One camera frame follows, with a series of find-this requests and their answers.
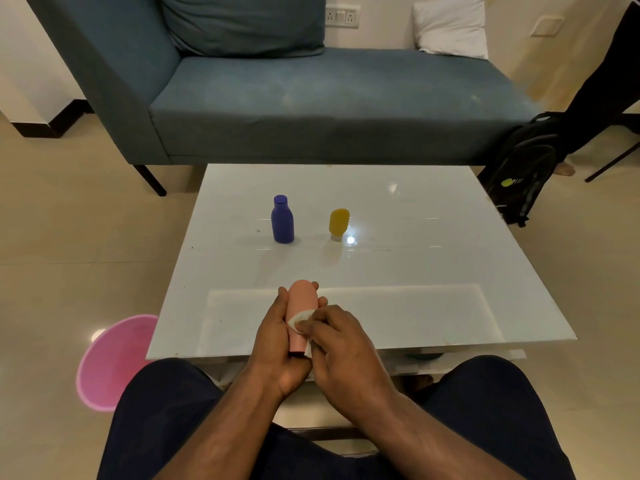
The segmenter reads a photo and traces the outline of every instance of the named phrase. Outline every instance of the dark blue cushion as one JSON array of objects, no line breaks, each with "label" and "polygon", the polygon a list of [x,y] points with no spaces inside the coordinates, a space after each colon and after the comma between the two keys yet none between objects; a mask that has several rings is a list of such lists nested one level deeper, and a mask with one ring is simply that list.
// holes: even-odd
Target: dark blue cushion
[{"label": "dark blue cushion", "polygon": [[300,57],[324,50],[326,0],[161,0],[176,47],[209,57]]},{"label": "dark blue cushion", "polygon": [[328,48],[185,58],[150,108],[173,163],[482,164],[537,113],[490,62]]}]

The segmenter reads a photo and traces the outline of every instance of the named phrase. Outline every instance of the pillow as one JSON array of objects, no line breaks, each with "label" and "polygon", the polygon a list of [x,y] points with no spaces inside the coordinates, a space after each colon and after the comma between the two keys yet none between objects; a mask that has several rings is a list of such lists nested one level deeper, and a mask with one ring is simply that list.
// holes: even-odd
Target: pillow
[{"label": "pillow", "polygon": [[324,51],[326,0],[161,0],[173,43],[210,57],[302,57]]},{"label": "pillow", "polygon": [[484,0],[427,0],[413,5],[413,33],[429,54],[488,59]]}]

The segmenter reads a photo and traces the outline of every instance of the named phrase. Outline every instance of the wall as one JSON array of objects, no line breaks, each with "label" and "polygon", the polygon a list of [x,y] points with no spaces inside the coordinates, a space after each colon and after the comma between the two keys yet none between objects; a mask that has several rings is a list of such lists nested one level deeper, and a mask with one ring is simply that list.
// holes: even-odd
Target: wall
[{"label": "wall", "polygon": [[0,0],[0,111],[21,123],[48,123],[84,99],[26,0]]},{"label": "wall", "polygon": [[[360,28],[327,29],[330,47],[411,48],[419,0],[327,0],[360,5]],[[562,111],[601,62],[630,0],[486,0],[489,58],[544,109]],[[544,14],[565,15],[555,38],[529,33]]]}]

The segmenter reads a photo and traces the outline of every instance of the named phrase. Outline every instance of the backpack logo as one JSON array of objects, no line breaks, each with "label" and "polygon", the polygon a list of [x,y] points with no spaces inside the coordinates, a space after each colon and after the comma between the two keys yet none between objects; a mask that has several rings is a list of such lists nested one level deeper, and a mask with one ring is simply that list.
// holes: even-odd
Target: backpack logo
[{"label": "backpack logo", "polygon": [[507,178],[506,180],[503,180],[500,185],[503,187],[510,187],[512,185],[519,184],[522,181],[524,181],[524,178]]}]

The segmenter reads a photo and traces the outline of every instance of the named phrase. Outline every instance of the white cloth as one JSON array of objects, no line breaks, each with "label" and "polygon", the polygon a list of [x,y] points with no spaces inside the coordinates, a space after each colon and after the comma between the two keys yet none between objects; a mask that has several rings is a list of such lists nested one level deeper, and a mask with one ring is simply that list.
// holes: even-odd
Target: white cloth
[{"label": "white cloth", "polygon": [[488,59],[484,0],[426,0],[413,5],[413,34],[428,54]]},{"label": "white cloth", "polygon": [[[308,320],[309,317],[314,314],[314,312],[315,310],[305,310],[304,312],[300,312],[299,314],[294,315],[293,318],[289,320],[287,323],[293,329],[294,332],[296,332],[298,335],[302,335],[296,329],[296,323],[302,322],[304,320]],[[307,348],[305,349],[305,357],[311,358],[311,340],[309,339],[307,339]]]}]

